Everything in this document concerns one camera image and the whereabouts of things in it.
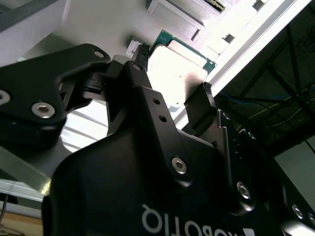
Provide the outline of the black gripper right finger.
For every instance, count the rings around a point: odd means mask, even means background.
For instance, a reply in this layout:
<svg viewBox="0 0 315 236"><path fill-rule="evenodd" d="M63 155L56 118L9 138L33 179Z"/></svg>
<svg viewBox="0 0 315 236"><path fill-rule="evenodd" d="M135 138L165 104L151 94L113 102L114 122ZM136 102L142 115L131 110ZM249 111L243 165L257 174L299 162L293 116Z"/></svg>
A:
<svg viewBox="0 0 315 236"><path fill-rule="evenodd" d="M208 82L190 85L184 105L190 129L221 157L229 211L248 216L262 207L286 235L314 235L315 213L310 205L257 137L235 130L232 117L217 107L211 89Z"/></svg>

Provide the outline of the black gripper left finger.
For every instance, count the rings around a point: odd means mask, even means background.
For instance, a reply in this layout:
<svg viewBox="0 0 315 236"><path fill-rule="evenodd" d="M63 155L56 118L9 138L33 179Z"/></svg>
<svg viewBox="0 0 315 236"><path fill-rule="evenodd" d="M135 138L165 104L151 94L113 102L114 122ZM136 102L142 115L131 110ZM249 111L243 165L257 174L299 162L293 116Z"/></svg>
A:
<svg viewBox="0 0 315 236"><path fill-rule="evenodd" d="M172 159L187 154L162 95L153 90L137 61L121 64L92 44L2 66L0 145L51 175L67 157L60 134L67 115L93 100L107 102L109 132L135 126L151 142L152 169L188 186L192 175L176 171Z"/></svg>

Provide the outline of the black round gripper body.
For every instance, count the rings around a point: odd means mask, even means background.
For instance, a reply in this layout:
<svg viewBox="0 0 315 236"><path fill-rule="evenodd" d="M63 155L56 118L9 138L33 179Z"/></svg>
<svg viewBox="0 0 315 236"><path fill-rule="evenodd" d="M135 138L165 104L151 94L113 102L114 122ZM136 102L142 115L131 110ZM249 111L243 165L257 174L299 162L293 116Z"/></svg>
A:
<svg viewBox="0 0 315 236"><path fill-rule="evenodd" d="M67 157L43 201L46 236L281 236L261 203L234 216L216 150L184 132L192 184L180 189L158 170L148 138L134 129Z"/></svg>

